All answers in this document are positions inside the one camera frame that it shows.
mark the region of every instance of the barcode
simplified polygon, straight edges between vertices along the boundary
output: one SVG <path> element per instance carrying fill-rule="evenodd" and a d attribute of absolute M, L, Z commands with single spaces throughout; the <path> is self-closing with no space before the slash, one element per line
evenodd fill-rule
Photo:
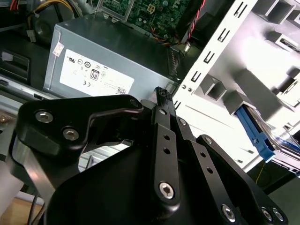
<path fill-rule="evenodd" d="M 117 90 L 116 94 L 119 94 L 119 95 L 126 94 L 126 90 L 123 89 L 123 88 L 118 87 L 118 90 Z"/>

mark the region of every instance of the gray power supply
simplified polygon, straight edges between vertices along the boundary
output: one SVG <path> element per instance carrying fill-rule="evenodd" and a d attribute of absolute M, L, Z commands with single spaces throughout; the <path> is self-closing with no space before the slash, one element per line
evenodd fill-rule
<path fill-rule="evenodd" d="M 55 26 L 44 90 L 78 98 L 129 94 L 148 99 L 157 86 L 183 80 L 176 51 L 101 15 Z"/>

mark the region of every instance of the wooden floor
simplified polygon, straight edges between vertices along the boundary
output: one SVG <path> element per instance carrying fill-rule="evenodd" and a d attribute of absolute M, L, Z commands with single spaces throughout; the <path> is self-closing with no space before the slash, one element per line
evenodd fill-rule
<path fill-rule="evenodd" d="M 30 202 L 15 198 L 0 218 L 0 225 L 26 225 L 30 207 Z M 36 205 L 34 217 L 41 208 L 41 206 Z"/>

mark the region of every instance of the motherboard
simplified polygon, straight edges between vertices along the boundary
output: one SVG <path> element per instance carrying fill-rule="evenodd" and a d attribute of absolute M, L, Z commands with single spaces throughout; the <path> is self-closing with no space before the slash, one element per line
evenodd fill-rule
<path fill-rule="evenodd" d="M 124 16 L 133 0 L 104 0 L 105 7 Z M 127 23 L 156 37 L 168 39 L 176 34 L 176 27 L 191 0 L 135 0 Z"/>

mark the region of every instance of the sticker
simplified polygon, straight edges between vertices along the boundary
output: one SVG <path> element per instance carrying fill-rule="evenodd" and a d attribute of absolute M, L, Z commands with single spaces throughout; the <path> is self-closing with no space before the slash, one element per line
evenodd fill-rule
<path fill-rule="evenodd" d="M 135 80 L 114 69 L 66 50 L 60 83 L 91 96 L 128 94 Z"/>
<path fill-rule="evenodd" d="M 53 54 L 59 57 L 64 47 L 65 46 L 61 42 L 58 42 L 53 50 Z"/>

